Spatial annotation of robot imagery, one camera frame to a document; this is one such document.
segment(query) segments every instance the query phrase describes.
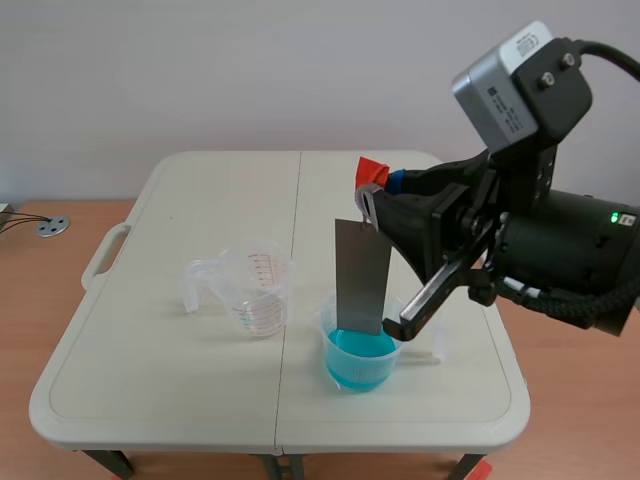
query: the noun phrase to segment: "white folding table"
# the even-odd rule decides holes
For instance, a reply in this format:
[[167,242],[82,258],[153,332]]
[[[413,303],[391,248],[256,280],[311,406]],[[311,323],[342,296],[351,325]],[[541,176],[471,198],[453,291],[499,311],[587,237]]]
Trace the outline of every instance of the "white folding table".
[[[301,454],[448,451],[467,454],[452,474],[463,478],[512,442],[529,417],[526,385],[497,309],[464,289],[431,322],[444,338],[441,363],[428,361],[427,331],[371,392],[345,392],[326,374],[309,319],[335,289],[334,219],[361,218],[361,155],[392,170],[438,163],[386,151],[187,152],[161,162],[82,277],[86,294],[31,397],[38,433],[121,478],[133,473],[121,450],[258,454],[274,477],[280,455],[300,476]],[[213,297],[186,315],[178,280],[187,263],[254,237],[292,251],[286,330],[248,340]],[[406,301],[419,287],[394,252],[389,293]]]

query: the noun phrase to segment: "table leg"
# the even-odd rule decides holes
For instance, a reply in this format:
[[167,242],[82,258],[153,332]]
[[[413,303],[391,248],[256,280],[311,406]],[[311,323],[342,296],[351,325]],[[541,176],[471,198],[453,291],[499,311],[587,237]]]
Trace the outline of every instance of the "table leg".
[[273,455],[256,455],[262,460],[262,465],[269,480],[282,480],[282,467],[278,463],[278,458]]
[[466,453],[453,468],[447,480],[464,480],[483,458],[484,455]]
[[121,480],[128,480],[133,476],[133,467],[129,460],[118,450],[83,450],[83,452]]
[[304,455],[288,455],[289,471],[293,480],[304,480],[304,463],[302,459]]
[[[304,465],[302,457],[304,455],[256,455],[262,460],[262,465],[267,472],[269,480],[283,480],[285,475],[291,480],[304,480]],[[289,465],[280,465],[280,458],[289,460]]]

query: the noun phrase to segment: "red object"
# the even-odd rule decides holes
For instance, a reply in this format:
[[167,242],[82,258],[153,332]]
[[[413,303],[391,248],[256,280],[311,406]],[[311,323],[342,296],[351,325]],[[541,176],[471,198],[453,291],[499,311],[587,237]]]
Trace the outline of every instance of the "red object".
[[356,171],[356,190],[367,183],[377,183],[384,188],[388,178],[389,165],[360,157]]
[[490,464],[488,464],[484,460],[481,460],[480,463],[476,465],[476,468],[474,468],[473,471],[469,474],[467,480],[486,480],[487,478],[489,478],[489,475],[491,475],[492,470],[493,467]]

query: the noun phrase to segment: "plastic cup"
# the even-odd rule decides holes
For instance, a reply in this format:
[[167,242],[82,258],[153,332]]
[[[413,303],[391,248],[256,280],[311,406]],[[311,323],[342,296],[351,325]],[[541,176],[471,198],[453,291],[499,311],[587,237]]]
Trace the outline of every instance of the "plastic cup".
[[[401,309],[399,299],[386,298],[385,317],[397,319]],[[370,390],[391,375],[404,344],[384,331],[378,336],[337,330],[335,296],[312,321],[322,335],[327,370],[338,385],[353,390]]]
[[211,260],[195,260],[182,277],[185,309],[187,313],[198,310],[199,287],[204,284],[243,331],[253,336],[273,335],[291,315],[292,270],[286,250],[263,240],[230,248]]

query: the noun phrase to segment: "wire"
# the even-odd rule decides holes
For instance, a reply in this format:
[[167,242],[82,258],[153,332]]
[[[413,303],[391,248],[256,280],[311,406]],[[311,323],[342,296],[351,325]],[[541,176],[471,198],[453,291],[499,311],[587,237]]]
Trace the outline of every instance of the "wire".
[[603,58],[621,68],[640,82],[640,63],[617,48],[600,42],[576,40],[574,42],[580,55],[593,55]]
[[11,230],[13,227],[17,227],[18,225],[22,225],[23,223],[31,223],[31,222],[41,222],[40,218],[26,218],[24,220],[20,220],[19,222],[14,223],[13,225],[9,225],[7,228],[3,228],[0,230],[0,234],[3,234],[7,230]]
[[0,225],[3,223],[24,222],[25,220],[38,220],[39,222],[51,222],[51,220],[48,218],[27,217],[27,218],[10,218],[9,220],[0,221]]
[[34,215],[32,213],[22,213],[22,212],[7,212],[8,215],[10,216],[14,216],[14,215],[19,215],[22,217],[29,217],[29,218],[39,218],[40,220],[45,220],[47,222],[50,222],[51,219],[49,217],[45,217],[43,215]]
[[623,308],[633,302],[640,293],[640,276],[614,287],[598,296],[584,297],[583,300],[562,300],[558,298],[519,298],[516,292],[508,287],[498,287],[498,294],[523,307],[547,315],[566,317],[585,317],[608,313]]

